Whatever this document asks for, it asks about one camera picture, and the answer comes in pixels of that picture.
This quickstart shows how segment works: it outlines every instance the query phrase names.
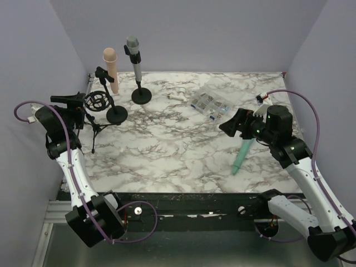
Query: round black base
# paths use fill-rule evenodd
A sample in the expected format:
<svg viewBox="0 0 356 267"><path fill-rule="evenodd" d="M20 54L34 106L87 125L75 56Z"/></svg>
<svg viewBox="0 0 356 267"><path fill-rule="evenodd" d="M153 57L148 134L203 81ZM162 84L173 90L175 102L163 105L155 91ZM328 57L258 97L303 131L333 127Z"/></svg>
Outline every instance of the round black base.
<svg viewBox="0 0 356 267"><path fill-rule="evenodd" d="M152 94L147 88L141 88L142 94L140 95L139 89L134 90L131 95L131 99L135 104L144 105L151 101Z"/></svg>
<svg viewBox="0 0 356 267"><path fill-rule="evenodd" d="M111 124L120 125L127 119L127 110L122 106L115 106L115 111L113 111L114 107L110 108L106 113L106 119Z"/></svg>

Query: marble table top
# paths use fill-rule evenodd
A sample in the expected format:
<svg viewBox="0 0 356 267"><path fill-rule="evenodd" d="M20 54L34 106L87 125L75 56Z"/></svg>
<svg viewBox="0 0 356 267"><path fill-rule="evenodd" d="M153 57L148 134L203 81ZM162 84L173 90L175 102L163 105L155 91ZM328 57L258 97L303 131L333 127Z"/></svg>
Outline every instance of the marble table top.
<svg viewBox="0 0 356 267"><path fill-rule="evenodd" d="M128 119L110 126L96 138L91 154L92 128L80 132L91 182L98 192L300 192L269 153L254 142L240 169L233 176L231 166L242 139L226 136L218 125L231 118L239 107L255 109L261 92L285 89L280 73L143 73L142 86L152 92L146 105L131 101L136 88L133 73L118 74L116 105L128 110ZM189 98L201 86L235 103L229 118L213 121L167 94L186 90ZM103 90L95 79L92 91ZM286 105L286 93L271 96L274 104ZM106 112L90 112L96 122L106 124ZM296 124L294 133L299 135Z"/></svg>

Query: teal tube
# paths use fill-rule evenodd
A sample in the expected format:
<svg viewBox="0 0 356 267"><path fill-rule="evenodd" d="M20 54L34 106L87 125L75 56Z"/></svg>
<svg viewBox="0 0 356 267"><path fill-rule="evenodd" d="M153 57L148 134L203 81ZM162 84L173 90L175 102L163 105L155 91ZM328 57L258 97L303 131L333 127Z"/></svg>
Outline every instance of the teal tube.
<svg viewBox="0 0 356 267"><path fill-rule="evenodd" d="M232 170L233 175L235 175L241 168L241 165L243 164L244 159L250 150L250 146L254 141L255 141L254 138L251 140L243 140L243 144L240 148L238 155L236 156L236 160L233 165L233 170Z"/></svg>

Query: gray wall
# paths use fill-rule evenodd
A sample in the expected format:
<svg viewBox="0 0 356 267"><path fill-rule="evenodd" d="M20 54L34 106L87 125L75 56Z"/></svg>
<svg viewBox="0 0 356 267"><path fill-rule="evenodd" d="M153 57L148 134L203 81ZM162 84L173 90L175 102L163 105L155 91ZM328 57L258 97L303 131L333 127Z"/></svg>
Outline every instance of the gray wall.
<svg viewBox="0 0 356 267"><path fill-rule="evenodd" d="M87 73L48 0L0 1L0 36L0 265L26 267L62 172L42 126L17 121L13 108L83 91Z"/></svg>
<svg viewBox="0 0 356 267"><path fill-rule="evenodd" d="M286 71L326 0L50 0L86 70L139 38L144 71Z"/></svg>
<svg viewBox="0 0 356 267"><path fill-rule="evenodd" d="M321 123L318 166L354 216L355 77L356 1L329 0L288 69L286 86L315 105ZM305 139L313 147L313 113L302 100L292 97L292 102Z"/></svg>

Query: silver microphone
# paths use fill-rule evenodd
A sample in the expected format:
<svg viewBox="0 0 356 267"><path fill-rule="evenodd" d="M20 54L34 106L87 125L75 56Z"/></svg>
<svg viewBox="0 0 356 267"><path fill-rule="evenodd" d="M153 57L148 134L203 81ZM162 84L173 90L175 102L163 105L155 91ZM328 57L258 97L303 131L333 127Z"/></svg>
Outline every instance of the silver microphone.
<svg viewBox="0 0 356 267"><path fill-rule="evenodd" d="M129 52L131 63L134 67L135 77L137 82L141 82L142 80L142 72L141 72L141 55L139 51L139 41L133 35L128 36L126 40L125 52Z"/></svg>

